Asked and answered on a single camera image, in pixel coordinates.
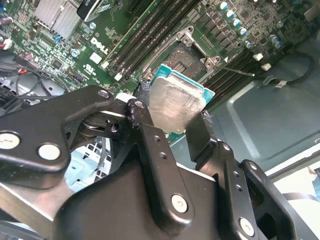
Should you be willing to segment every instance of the heatsink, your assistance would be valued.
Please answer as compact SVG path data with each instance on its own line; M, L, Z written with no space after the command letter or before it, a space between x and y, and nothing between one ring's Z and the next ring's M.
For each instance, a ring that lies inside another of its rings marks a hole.
M34 15L64 39L72 35L81 20L77 8L68 0L41 0Z

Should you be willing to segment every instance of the black plastic bracket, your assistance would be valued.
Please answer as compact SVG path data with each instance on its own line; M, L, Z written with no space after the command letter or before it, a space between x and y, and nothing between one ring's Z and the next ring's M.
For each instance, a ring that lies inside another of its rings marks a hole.
M66 129L77 130L81 120L113 103L112 94L92 85L1 117L0 134L17 136L18 144L0 149L0 182L36 189L56 186L69 165L75 136ZM48 144L58 149L56 159L40 156L40 147Z
M132 129L112 161L110 173L140 159L154 221L167 233L179 234L192 224L195 210L165 134L153 125L148 107L137 99L129 100L126 115ZM174 207L174 196L185 200L185 212Z
M237 166L231 147L217 141L208 112L201 112L185 134L196 170L218 183L221 235L226 239L266 239L256 224L245 174Z
M298 213L253 161L244 160L243 170L249 187L255 219L268 239L318 240Z

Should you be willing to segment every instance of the green circuit board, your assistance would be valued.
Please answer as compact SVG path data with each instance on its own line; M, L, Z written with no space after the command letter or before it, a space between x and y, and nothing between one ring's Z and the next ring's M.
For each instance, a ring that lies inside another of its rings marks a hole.
M14 22L8 26L2 26L0 34L13 40L14 47L11 51L21 57L33 54L33 58L29 60L32 65L59 75L65 79L72 90L87 85L100 85L115 94L132 93L139 83L145 64L158 55L150 65L152 70L156 70L159 64L165 61L181 43L175 42L161 54L157 50L161 49L178 31L190 26L194 28L192 37L195 43L207 56L219 56L222 66L228 64L246 48L246 41L252 43L252 49L256 48L263 53L268 63L273 64L284 55L283 49L286 46L295 46L302 42L316 28L314 22L307 22L303 17L297 17L299 14L302 16L304 10L308 9L302 1L284 0L278 4L259 1L253 4L248 0L226 0L227 9L234 12L232 17L228 17L227 11L220 8L220 0L198 1L193 9L175 24L165 39L158 43L157 48L146 56L143 63L125 80L119 80L115 79L114 72L111 73L109 63L112 63L113 56L139 30L161 0L152 1L140 16L128 14L128 8L133 0L104 0L106 4L109 3L107 10L101 12L91 22L80 20L70 37L63 40L57 40L57 33L36 17L35 2L39 4L41 1L44 0L10 0L1 15L12 17ZM51 5L56 4L55 2L58 4L61 1L53 0ZM80 4L80 2L80 0L73 0L72 4ZM215 35L208 23L203 20L203 16L210 11L222 21L225 31L231 36L233 47L228 50L219 36ZM246 35L239 34L239 26L233 25L234 18L241 21L241 27L247 30ZM270 41L271 35L278 36L281 40L281 48L275 48ZM188 49L196 59L195 49L191 47ZM206 74L204 67L198 68L200 76ZM83 79L76 80L75 74ZM214 74L215 71L207 77L210 78Z

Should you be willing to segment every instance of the silver screw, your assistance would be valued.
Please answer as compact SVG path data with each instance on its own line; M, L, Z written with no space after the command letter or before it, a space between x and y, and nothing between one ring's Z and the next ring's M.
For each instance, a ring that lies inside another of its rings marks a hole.
M142 102L140 102L140 101L135 101L134 104L137 105L141 109L145 108L144 104Z
M257 170L257 166L254 165L252 162L249 162L249 165L253 170Z
M108 93L107 91L105 91L105 90L100 90L100 91L98 92L98 94L99 94L101 97L106 98L106 99L109 97L109 93Z
M222 146L225 150L230 151L230 147L227 144L223 143Z
M96 25L94 22L90 22L89 28L90 28L91 30L95 30L96 27L97 27L97 25Z
M60 157L61 151L56 145L47 143L39 147L38 154L43 159L56 160Z
M245 234L247 234L250 237L252 237L255 234L254 227L251 225L251 223L247 219L241 217L239 219L239 223L242 230L245 232Z
M180 195L173 195L171 198L172 205L175 210L177 210L179 213L185 213L188 210L188 204L186 200L180 196Z
M20 138L13 133L0 134L0 149L14 149L20 144Z

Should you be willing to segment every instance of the motherboard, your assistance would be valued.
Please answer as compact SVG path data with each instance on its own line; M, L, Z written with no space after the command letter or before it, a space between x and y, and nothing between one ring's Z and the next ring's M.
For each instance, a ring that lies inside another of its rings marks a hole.
M217 103L318 30L316 17L306 18L311 7L302 0L8 0L0 35L12 41L9 51L71 90L99 85L132 94L165 64L214 91Z

